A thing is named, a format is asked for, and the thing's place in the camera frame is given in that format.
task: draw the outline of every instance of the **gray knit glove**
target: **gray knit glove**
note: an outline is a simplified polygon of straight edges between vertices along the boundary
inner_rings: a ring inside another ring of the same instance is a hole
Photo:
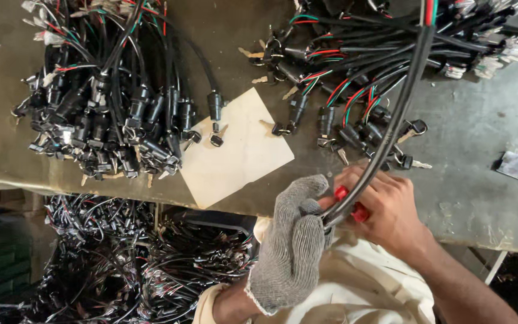
[[[245,292],[265,315],[304,301],[319,280],[325,238],[323,223],[313,215],[313,199],[329,184],[323,175],[295,180],[277,196],[275,215],[261,244]]]

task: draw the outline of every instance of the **wire harness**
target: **wire harness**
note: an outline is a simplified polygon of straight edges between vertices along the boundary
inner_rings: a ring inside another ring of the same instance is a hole
[[[54,254],[31,293],[0,304],[0,324],[188,323],[201,292],[257,260],[252,236],[178,220],[184,209],[161,219],[155,203],[93,194],[52,196],[46,207]]]
[[[322,215],[327,228],[342,219],[379,168],[390,168],[389,161],[403,169],[414,165],[397,143],[427,130],[421,120],[404,120],[424,70],[428,77],[492,78],[504,63],[518,62],[518,28],[507,25],[518,15],[518,0],[457,0],[444,6],[425,0],[419,14],[402,17],[394,17],[386,1],[347,2],[333,10],[331,2],[299,4],[288,26],[267,41],[263,58],[250,62],[268,69],[270,83],[288,79],[296,85],[291,106],[321,88],[328,99],[320,114],[342,111],[342,116],[335,138],[321,132],[319,146],[338,151],[348,145],[371,158],[355,189]],[[389,111],[387,95],[398,85],[398,101]],[[357,104],[360,113],[352,114]],[[278,127],[278,134],[294,133],[298,124],[291,107],[290,122]]]
[[[162,178],[181,168],[182,141],[198,141],[191,130],[197,110],[178,43],[196,53],[209,80],[210,114],[224,106],[209,62],[167,16],[159,0],[27,0],[34,40],[46,45],[45,62],[22,80],[30,96],[14,107],[31,116],[39,132],[29,149],[73,159],[88,177],[139,172]]]

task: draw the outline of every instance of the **red pliers handle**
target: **red pliers handle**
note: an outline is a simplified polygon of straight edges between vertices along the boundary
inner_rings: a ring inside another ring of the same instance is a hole
[[[339,186],[339,188],[337,188],[335,190],[335,199],[337,201],[341,201],[348,194],[349,194],[349,189],[347,189],[347,187]],[[363,206],[362,203],[356,202],[355,205],[353,206],[353,212],[351,212],[351,216],[353,217],[353,219],[355,221],[364,222],[369,218],[369,212],[367,211],[365,206]]]

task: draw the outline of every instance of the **paper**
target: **paper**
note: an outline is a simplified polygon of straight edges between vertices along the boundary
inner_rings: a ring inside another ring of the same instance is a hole
[[[199,208],[213,205],[295,158],[283,137],[272,135],[260,120],[275,123],[253,88],[222,109],[219,127],[229,128],[221,147],[209,142],[210,118],[193,127],[203,139],[184,152],[181,175]]]

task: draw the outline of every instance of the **metal table surface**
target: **metal table surface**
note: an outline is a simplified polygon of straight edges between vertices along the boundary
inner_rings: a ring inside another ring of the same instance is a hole
[[[21,22],[29,17],[21,1],[0,0],[0,188],[19,186],[34,191],[91,192],[102,195],[172,203],[195,207],[181,175],[154,180],[88,180],[72,161],[52,160],[27,150],[36,133],[28,121],[15,124],[9,111],[27,94],[19,79],[30,76],[42,63],[43,45],[32,41],[35,29]],[[248,64],[238,47],[259,50],[257,40],[270,28],[282,26],[293,12],[292,1],[229,0],[169,1],[169,14],[200,45],[222,92],[234,99],[265,75],[261,67]],[[518,25],[518,17],[511,21]],[[195,56],[183,51],[189,81],[200,107],[207,114],[208,84]],[[429,125],[424,136],[408,140],[404,151],[433,165],[401,174],[415,186],[422,221],[443,242],[518,251],[518,181],[490,170],[505,150],[518,150],[518,63],[498,72],[492,80],[423,80],[415,94],[409,119],[421,118]],[[275,120],[284,121],[288,106],[281,98],[290,85],[255,85]],[[275,197],[289,183],[314,173],[339,173],[341,161],[334,153],[317,148],[316,92],[299,133],[285,138],[295,159],[246,185],[210,209],[270,216]],[[352,161],[358,157],[348,151]]]

